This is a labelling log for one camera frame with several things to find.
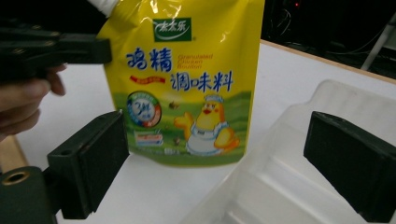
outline chicken essence seasoning package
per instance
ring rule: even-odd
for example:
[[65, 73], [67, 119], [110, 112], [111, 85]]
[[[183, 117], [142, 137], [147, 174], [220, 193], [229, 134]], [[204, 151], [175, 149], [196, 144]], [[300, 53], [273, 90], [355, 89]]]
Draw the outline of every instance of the chicken essence seasoning package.
[[124, 0], [99, 37], [130, 150], [171, 165], [239, 161], [247, 147], [262, 0]]

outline human hand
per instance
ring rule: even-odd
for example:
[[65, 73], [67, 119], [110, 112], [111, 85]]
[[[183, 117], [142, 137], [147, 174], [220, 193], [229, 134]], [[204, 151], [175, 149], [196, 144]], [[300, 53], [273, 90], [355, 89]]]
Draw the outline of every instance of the human hand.
[[0, 142], [8, 135], [33, 128], [40, 115], [39, 105], [50, 91], [65, 95], [64, 84], [58, 72], [65, 65], [47, 69], [47, 79], [0, 83]]

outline clear plastic tray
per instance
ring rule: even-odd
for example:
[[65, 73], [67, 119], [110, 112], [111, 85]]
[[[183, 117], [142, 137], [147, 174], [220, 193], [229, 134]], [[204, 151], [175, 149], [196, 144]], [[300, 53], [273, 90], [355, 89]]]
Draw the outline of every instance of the clear plastic tray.
[[396, 102], [326, 80], [293, 105], [181, 223], [365, 223], [303, 156], [312, 111], [338, 116], [396, 146]]

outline cartoon chicken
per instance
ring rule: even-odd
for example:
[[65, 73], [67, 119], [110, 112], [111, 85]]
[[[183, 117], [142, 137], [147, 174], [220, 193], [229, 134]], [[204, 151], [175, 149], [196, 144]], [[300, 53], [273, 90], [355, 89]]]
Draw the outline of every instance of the cartoon chicken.
[[239, 138], [224, 117], [223, 99], [207, 95], [200, 115], [194, 121], [190, 112], [175, 118], [175, 126], [183, 129], [186, 148], [192, 155], [213, 156], [231, 151]]

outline brand logo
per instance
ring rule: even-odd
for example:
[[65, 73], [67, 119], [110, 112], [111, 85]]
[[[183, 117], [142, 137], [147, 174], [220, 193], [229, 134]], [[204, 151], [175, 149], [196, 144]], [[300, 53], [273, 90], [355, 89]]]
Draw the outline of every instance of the brand logo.
[[191, 41], [191, 18], [153, 20], [155, 42]]

